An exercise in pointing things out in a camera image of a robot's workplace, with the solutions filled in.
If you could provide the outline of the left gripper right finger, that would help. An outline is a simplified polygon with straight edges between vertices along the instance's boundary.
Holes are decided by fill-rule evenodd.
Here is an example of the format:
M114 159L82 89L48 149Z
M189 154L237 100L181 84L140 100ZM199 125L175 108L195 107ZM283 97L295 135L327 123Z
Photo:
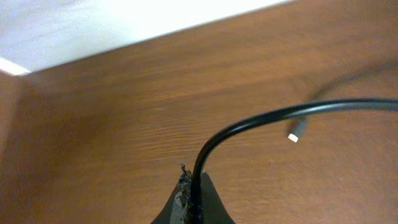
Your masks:
M206 172L201 174L201 203L204 224L235 224Z

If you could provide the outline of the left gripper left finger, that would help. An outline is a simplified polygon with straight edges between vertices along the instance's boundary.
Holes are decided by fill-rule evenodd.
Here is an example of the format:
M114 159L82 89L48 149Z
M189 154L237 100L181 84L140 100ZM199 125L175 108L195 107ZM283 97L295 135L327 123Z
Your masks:
M192 173L185 164L179 163L182 170L177 184L161 212L151 224L187 224L190 223Z

